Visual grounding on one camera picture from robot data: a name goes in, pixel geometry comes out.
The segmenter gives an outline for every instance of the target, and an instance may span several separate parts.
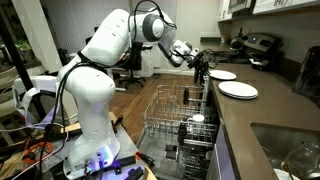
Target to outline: white cabinet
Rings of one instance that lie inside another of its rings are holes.
[[[319,0],[256,0],[253,14],[284,11],[320,4]]]
[[[317,0],[283,0],[283,6],[289,7],[289,6],[296,6],[296,5],[303,5],[310,2],[315,2]]]
[[[256,0],[253,14],[272,11],[278,7],[280,7],[279,0]]]
[[[232,18],[232,13],[228,13],[230,0],[220,0],[218,21]]]

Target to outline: black chair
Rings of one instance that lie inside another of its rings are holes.
[[[122,82],[127,82],[125,85],[125,88],[128,89],[129,84],[138,83],[141,85],[141,87],[144,87],[143,84],[139,80],[146,81],[143,77],[134,77],[133,71],[135,70],[141,70],[141,51],[142,51],[142,45],[143,43],[133,43],[132,50],[130,52],[130,56],[127,62],[122,66],[122,68],[129,70],[129,77],[124,77],[119,80],[119,84],[121,85]]]

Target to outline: coffee maker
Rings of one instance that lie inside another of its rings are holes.
[[[320,46],[309,49],[292,90],[309,97],[320,108]]]
[[[261,33],[250,33],[244,41],[242,50],[251,61],[252,68],[262,71],[274,71],[282,58],[279,47],[280,38]]]

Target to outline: dishwasher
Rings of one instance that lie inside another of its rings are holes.
[[[154,159],[157,179],[206,179],[219,117],[208,77],[196,86],[160,85],[143,113],[138,149]],[[194,115],[204,116],[201,123]]]

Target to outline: kitchen appliance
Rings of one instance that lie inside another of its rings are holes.
[[[230,0],[229,13],[249,11],[252,13],[255,0]]]
[[[143,113],[136,145],[154,159],[157,179],[206,179],[206,154],[213,151],[220,124],[209,80],[205,76],[199,87],[161,85]]]
[[[320,108],[320,46],[309,49],[292,90],[309,97]]]
[[[282,57],[282,52],[278,50],[280,45],[279,38],[250,33],[238,53],[217,51],[209,59],[215,63],[252,64],[254,69],[272,71]]]
[[[240,31],[238,35],[231,40],[231,50],[239,50],[242,47],[243,41],[246,39],[242,39],[243,34],[242,34],[242,28],[240,28]]]

